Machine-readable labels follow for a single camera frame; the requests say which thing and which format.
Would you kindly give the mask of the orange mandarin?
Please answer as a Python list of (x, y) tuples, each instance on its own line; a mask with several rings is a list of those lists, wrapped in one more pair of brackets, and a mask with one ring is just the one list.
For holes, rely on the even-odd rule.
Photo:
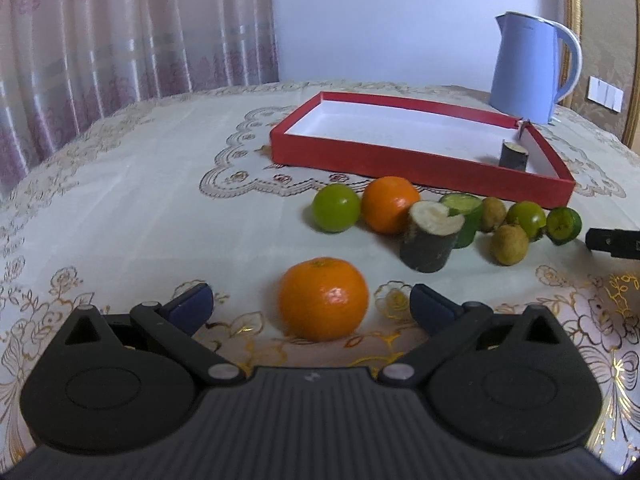
[(288, 336), (312, 342), (337, 340), (353, 333), (362, 322), (369, 289), (363, 275), (348, 261), (313, 258), (282, 275), (277, 305)]
[(419, 200), (419, 191), (407, 179), (378, 178), (362, 193), (361, 217), (375, 233), (400, 235), (408, 224), (410, 207)]

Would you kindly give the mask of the far brown longan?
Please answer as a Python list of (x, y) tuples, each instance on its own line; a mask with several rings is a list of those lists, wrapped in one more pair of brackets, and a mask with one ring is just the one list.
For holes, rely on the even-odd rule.
[(497, 197), (486, 197), (482, 201), (482, 214), (480, 215), (480, 230), (491, 233), (503, 224), (506, 218), (506, 205)]

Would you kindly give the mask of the green yellowish round fruit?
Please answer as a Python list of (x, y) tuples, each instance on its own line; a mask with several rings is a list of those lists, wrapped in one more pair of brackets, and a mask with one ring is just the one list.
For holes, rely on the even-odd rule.
[(523, 200), (513, 204), (506, 213), (506, 222), (512, 226), (520, 226), (531, 242), (536, 242), (544, 236), (547, 226), (547, 216), (537, 203)]

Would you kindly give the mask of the near brown longan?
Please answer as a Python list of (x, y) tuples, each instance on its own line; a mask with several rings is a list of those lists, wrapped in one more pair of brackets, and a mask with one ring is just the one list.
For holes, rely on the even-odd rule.
[(525, 258), (528, 245), (528, 236), (520, 226), (504, 224), (492, 234), (490, 253), (503, 266), (514, 266)]

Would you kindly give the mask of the embroidered cream tablecloth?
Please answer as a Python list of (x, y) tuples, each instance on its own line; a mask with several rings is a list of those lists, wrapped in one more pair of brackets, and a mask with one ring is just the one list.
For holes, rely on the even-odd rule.
[[(538, 240), (517, 266), (497, 266), (477, 237), (433, 274), (407, 268), (396, 240), (365, 226), (330, 235), (309, 207), (332, 182), (363, 177), (272, 161), (269, 133), (322, 91), (410, 96), (484, 108), (457, 87), (345, 81), (231, 87), (132, 104), (46, 160), (1, 206), (1, 465), (32, 448), (18, 397), (73, 308), (126, 312), (212, 286), (216, 307), (198, 340), (249, 370), (258, 365), (371, 370), (423, 340), (408, 311), (412, 285), (502, 313), (543, 304), (586, 358), (603, 393), (590, 448), (623, 470), (639, 457), (639, 266), (581, 240)], [(307, 344), (281, 332), (274, 302), (295, 263), (340, 258), (362, 273), (368, 313), (352, 335)]]

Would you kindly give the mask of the white wall switch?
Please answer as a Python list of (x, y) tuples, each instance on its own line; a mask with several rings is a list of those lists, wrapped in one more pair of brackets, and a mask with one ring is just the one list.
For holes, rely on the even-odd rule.
[(612, 110), (614, 113), (620, 113), (623, 108), (624, 92), (608, 82), (595, 76), (590, 76), (588, 79), (587, 99), (608, 110)]

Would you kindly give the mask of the far orange mandarin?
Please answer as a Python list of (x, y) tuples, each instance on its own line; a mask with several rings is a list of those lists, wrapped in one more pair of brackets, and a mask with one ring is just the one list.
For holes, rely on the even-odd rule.
[(407, 179), (378, 178), (362, 193), (361, 217), (375, 233), (400, 235), (408, 224), (410, 207), (419, 200), (419, 191)]

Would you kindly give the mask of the brown longan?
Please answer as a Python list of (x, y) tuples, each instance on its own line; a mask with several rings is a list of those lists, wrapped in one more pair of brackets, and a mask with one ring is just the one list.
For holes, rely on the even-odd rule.
[(528, 236), (520, 226), (504, 224), (492, 234), (490, 253), (503, 266), (514, 266), (525, 258), (528, 245)]
[(497, 197), (486, 197), (482, 201), (482, 214), (480, 215), (480, 230), (491, 233), (503, 224), (506, 218), (506, 205)]

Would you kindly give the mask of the small dark sugarcane piece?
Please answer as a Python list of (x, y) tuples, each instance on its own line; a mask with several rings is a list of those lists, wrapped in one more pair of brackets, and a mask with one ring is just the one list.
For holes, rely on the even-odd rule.
[(529, 152), (523, 145), (511, 141), (503, 141), (499, 166), (516, 171), (526, 171)]

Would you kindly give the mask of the large dark sugarcane piece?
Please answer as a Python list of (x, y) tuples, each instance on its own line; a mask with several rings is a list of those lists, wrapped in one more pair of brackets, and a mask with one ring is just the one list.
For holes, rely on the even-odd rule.
[(432, 200), (419, 200), (408, 213), (408, 226), (402, 237), (399, 257), (410, 269), (434, 273), (447, 263), (464, 226), (463, 214)]

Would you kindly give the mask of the near orange mandarin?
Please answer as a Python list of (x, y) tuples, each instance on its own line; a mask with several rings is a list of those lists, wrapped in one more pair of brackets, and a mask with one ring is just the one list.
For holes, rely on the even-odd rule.
[(348, 261), (313, 258), (282, 275), (277, 305), (288, 336), (312, 342), (337, 340), (353, 333), (362, 322), (369, 289), (363, 275)]

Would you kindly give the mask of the green cucumber piece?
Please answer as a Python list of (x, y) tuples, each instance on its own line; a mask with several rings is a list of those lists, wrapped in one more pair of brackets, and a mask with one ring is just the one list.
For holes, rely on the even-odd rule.
[(450, 214), (462, 214), (464, 225), (458, 234), (455, 248), (465, 248), (475, 238), (480, 228), (480, 217), (483, 212), (483, 201), (475, 195), (466, 193), (449, 193), (439, 200), (439, 203), (450, 209)]

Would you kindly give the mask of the dark green small lime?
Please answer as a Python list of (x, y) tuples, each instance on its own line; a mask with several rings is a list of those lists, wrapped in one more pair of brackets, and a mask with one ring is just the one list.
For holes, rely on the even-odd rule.
[(565, 245), (582, 230), (582, 217), (570, 207), (556, 207), (547, 214), (546, 234), (556, 246)]

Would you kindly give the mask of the pink patterned curtain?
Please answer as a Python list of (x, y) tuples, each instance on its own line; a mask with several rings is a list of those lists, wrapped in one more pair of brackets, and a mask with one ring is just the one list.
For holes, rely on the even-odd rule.
[(278, 75), (272, 0), (1, 0), (1, 191), (132, 103)]

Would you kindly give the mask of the red shallow box tray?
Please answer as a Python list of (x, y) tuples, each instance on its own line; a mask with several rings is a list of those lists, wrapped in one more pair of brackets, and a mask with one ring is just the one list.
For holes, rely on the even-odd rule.
[[(503, 141), (528, 149), (526, 171), (499, 166)], [(442, 102), (321, 91), (270, 131), (279, 165), (565, 206), (575, 180), (533, 126), (516, 118)]]

